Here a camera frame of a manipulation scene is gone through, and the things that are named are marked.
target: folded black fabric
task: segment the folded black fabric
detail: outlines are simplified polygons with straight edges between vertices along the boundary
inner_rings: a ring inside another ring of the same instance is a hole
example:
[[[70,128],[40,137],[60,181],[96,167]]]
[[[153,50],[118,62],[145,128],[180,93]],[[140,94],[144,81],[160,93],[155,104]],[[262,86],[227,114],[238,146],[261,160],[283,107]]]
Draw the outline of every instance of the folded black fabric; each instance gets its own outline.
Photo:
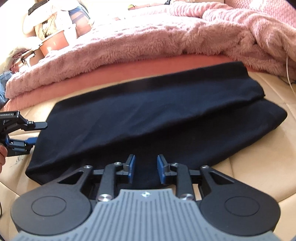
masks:
[[[287,113],[234,62],[115,85],[57,103],[28,177],[47,183],[83,165],[136,155],[133,188],[160,185],[156,157],[214,165],[275,129]]]

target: beige leather seat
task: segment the beige leather seat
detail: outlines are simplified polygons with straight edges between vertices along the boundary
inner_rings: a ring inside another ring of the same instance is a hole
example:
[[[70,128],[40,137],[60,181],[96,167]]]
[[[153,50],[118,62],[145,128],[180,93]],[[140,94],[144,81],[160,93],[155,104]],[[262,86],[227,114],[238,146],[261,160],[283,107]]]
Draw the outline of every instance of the beige leather seat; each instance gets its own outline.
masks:
[[[34,0],[8,0],[4,7],[0,8],[0,18],[9,18],[8,24],[1,25],[0,29],[7,32],[13,26],[14,35],[11,40],[21,41],[24,38],[21,30],[22,21],[27,9],[33,3]],[[97,1],[85,0],[83,4],[93,9],[92,6],[96,5]],[[2,44],[10,45],[9,40],[9,38],[6,39]],[[214,168],[273,196],[281,207],[281,218],[275,233],[282,240],[288,241],[296,235],[296,97],[290,87],[278,77],[262,73],[249,75],[262,85],[267,99],[288,112],[288,117],[276,130]],[[82,90],[72,95],[98,88]],[[29,120],[45,121],[55,103],[61,99],[44,102],[21,111],[21,114]],[[16,131],[10,136],[27,139],[37,135],[38,132]],[[0,175],[0,202],[3,208],[0,234],[6,241],[12,240],[17,234],[10,218],[12,203],[19,195],[38,186],[25,175],[30,158],[31,155],[7,158],[7,163]]]

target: blue denim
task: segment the blue denim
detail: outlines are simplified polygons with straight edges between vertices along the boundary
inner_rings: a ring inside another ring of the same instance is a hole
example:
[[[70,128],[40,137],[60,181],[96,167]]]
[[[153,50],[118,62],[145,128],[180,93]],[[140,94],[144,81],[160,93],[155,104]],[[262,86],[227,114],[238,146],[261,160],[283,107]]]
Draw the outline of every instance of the blue denim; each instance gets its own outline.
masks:
[[[8,99],[5,97],[6,83],[11,78],[12,72],[7,71],[0,75],[0,109],[6,104]]]
[[[75,13],[77,13],[77,12],[83,12],[83,14],[84,14],[88,19],[90,19],[87,10],[86,10],[81,4],[80,4],[77,8],[74,8],[73,10],[70,10],[70,11],[69,11],[69,15],[70,15],[71,19],[72,19],[72,15],[75,14]]]

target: metal screw head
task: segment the metal screw head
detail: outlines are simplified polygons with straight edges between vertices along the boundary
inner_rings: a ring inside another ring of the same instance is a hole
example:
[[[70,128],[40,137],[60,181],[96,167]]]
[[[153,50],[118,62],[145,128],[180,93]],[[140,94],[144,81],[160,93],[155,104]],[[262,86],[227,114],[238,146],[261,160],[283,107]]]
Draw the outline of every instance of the metal screw head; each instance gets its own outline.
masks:
[[[184,193],[180,196],[180,199],[184,201],[192,201],[194,200],[194,196],[190,193]]]
[[[151,194],[150,192],[145,191],[141,195],[142,195],[142,197],[149,197],[150,194]]]
[[[113,199],[113,197],[110,194],[101,194],[98,196],[98,200],[101,202],[109,202]]]

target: white wire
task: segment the white wire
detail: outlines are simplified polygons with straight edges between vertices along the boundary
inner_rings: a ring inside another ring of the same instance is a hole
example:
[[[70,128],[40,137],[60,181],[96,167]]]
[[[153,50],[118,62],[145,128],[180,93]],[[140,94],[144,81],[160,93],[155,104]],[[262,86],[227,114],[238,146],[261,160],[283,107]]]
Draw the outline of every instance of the white wire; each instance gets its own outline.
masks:
[[[293,87],[292,87],[292,84],[291,84],[291,82],[290,82],[290,78],[289,78],[289,71],[288,71],[288,55],[287,55],[287,63],[286,63],[286,67],[287,67],[287,78],[288,78],[288,82],[289,82],[289,85],[290,85],[290,87],[291,87],[291,90],[293,91],[293,94],[294,94],[295,97],[296,97],[296,93],[295,93],[295,91],[294,91],[294,89],[293,89]]]

